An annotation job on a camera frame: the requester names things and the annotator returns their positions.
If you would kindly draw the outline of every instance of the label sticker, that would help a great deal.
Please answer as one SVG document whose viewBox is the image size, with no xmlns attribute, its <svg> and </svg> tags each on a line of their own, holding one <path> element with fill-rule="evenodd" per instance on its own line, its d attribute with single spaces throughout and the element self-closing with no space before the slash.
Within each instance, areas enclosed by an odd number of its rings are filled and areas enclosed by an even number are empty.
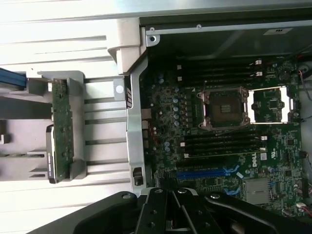
<svg viewBox="0 0 312 234">
<path fill-rule="evenodd" d="M 290 30 L 293 28 L 276 28 L 276 29 L 270 29 L 263 34 L 264 36 L 266 35 L 278 35 L 278 34 L 285 34 L 288 33 Z"/>
</svg>

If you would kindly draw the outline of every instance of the black pcie slot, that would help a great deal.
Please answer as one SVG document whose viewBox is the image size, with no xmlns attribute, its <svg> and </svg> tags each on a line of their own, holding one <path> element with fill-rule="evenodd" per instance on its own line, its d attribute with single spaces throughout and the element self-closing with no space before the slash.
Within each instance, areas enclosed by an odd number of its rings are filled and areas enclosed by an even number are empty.
<svg viewBox="0 0 312 234">
<path fill-rule="evenodd" d="M 203 74 L 188 74 L 186 76 L 182 76 L 182 80 L 188 79 L 246 79 L 250 77 L 256 77 L 256 73 L 203 73 Z"/>
<path fill-rule="evenodd" d="M 209 147 L 223 147 L 226 146 L 232 146 L 232 145 L 245 145 L 248 146 L 250 144 L 259 143 L 261 145 L 260 139 L 246 139 L 246 140 L 231 140 L 231 141 L 219 141 L 219 142 L 213 142 L 213 141 L 205 141 L 202 143 L 193 143 L 191 144 L 192 147 L 198 147 L 198 148 L 209 148 Z M 188 141 L 185 142 L 185 148 L 188 147 L 190 143 Z"/>
<path fill-rule="evenodd" d="M 191 68 L 201 68 L 201 67 L 213 67 L 213 68 L 257 68 L 261 69 L 261 65 L 256 65 L 254 62 L 257 59 L 241 59 L 238 58 L 233 63 L 231 61 L 221 61 L 221 60 L 193 60 L 193 61 L 183 61 L 180 63 L 182 69 L 191 69 Z"/>
<path fill-rule="evenodd" d="M 202 79 L 183 79 L 180 84 L 182 86 L 203 86 L 205 83 L 206 86 L 217 86 L 217 85 L 242 85 L 242 84 L 256 84 L 258 83 L 255 77 L 242 78 L 242 79 L 230 79 L 230 80 L 209 80 L 207 78 Z"/>
<path fill-rule="evenodd" d="M 234 156 L 234 155 L 239 155 L 239 154 L 251 154 L 254 152 L 260 152 L 259 149 L 257 148 L 248 148 L 248 149 L 237 149 L 237 150 L 224 150 L 224 151 L 215 151 L 215 152 L 193 152 L 193 153 L 187 153 L 188 158 L 196 158 L 196 157 L 216 157 L 219 158 L 219 156 Z"/>
<path fill-rule="evenodd" d="M 234 151 L 234 150 L 244 150 L 244 149 L 258 149 L 261 147 L 261 144 L 248 144 L 248 145 L 223 145 L 222 147 L 211 147 L 208 145 L 191 145 L 191 146 L 186 146 L 184 148 L 184 152 L 187 154 L 191 153 L 198 153 L 198 152 L 219 152 L 219 151 Z"/>
<path fill-rule="evenodd" d="M 200 73 L 208 73 L 208 74 L 254 74 L 259 72 L 259 70 L 255 69 L 243 69 L 243 68 L 203 68 L 203 69 L 190 69 L 190 70 L 182 70 L 182 75 L 188 74 L 200 74 Z"/>
<path fill-rule="evenodd" d="M 202 135 L 186 135 L 183 138 L 187 139 L 200 139 L 200 138 L 219 138 L 219 139 L 226 139 L 226 138 L 233 138 L 237 136 L 246 136 L 246 137 L 259 137 L 261 134 L 255 130 L 236 130 L 231 133 L 227 133 L 224 135 L 216 136 L 214 132 L 205 133 Z"/>
<path fill-rule="evenodd" d="M 250 139 L 259 139 L 256 134 L 246 134 L 245 136 L 224 136 L 224 137 L 194 137 L 194 138 L 182 138 L 187 144 L 200 144 L 207 142 L 228 142 L 228 141 L 243 141 Z"/>
</svg>

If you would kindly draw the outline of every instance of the mounting hole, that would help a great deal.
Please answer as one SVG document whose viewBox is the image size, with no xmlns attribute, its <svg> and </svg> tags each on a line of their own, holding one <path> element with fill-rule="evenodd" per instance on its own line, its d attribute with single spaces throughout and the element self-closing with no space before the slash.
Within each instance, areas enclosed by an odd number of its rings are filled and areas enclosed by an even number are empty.
<svg viewBox="0 0 312 234">
<path fill-rule="evenodd" d="M 123 88 L 121 85 L 118 85 L 118 86 L 116 87 L 116 92 L 117 92 L 117 93 L 122 94 L 123 91 L 124 91 L 124 88 Z"/>
<path fill-rule="evenodd" d="M 205 223 L 203 223 L 203 227 L 204 227 L 204 228 L 208 228 L 208 227 L 210 227 L 210 224 L 207 223 L 207 222 L 205 222 Z"/>
<path fill-rule="evenodd" d="M 153 227 L 155 227 L 155 223 L 150 222 L 149 224 L 147 224 L 147 226 L 148 226 L 149 228 L 153 228 Z"/>
<path fill-rule="evenodd" d="M 156 41 L 156 37 L 155 37 L 155 36 L 150 37 L 150 41 L 151 41 L 151 42 Z"/>
</svg>

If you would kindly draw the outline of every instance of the red wire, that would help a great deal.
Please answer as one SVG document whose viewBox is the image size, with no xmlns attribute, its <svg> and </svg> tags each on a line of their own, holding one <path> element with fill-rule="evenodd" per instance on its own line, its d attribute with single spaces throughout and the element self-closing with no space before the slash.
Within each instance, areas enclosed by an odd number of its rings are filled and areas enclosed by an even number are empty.
<svg viewBox="0 0 312 234">
<path fill-rule="evenodd" d="M 307 207 L 301 207 L 301 209 L 306 211 L 308 213 L 308 215 L 310 215 L 312 217 L 312 213 L 311 213 L 311 211 L 309 211 L 309 209 Z"/>
</svg>

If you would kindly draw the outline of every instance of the metal panel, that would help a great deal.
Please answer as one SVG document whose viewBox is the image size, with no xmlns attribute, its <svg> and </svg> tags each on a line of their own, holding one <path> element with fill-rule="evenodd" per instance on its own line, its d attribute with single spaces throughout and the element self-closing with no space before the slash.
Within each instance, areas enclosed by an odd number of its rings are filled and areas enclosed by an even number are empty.
<svg viewBox="0 0 312 234">
<path fill-rule="evenodd" d="M 84 129 L 86 141 L 103 140 L 109 142 L 110 139 L 126 138 L 126 122 L 88 124 Z"/>
<path fill-rule="evenodd" d="M 108 143 L 99 145 L 86 145 L 86 160 L 100 161 L 103 164 L 114 162 L 128 162 L 127 143 Z"/>
<path fill-rule="evenodd" d="M 310 0 L 127 0 L 107 1 L 56 1 L 31 4 L 4 4 L 0 22 L 47 21 L 68 19 L 111 19 L 135 16 L 194 14 L 256 9 L 294 8 L 311 5 Z"/>
<path fill-rule="evenodd" d="M 114 85 L 112 81 L 85 84 L 85 99 L 113 98 Z"/>
</svg>

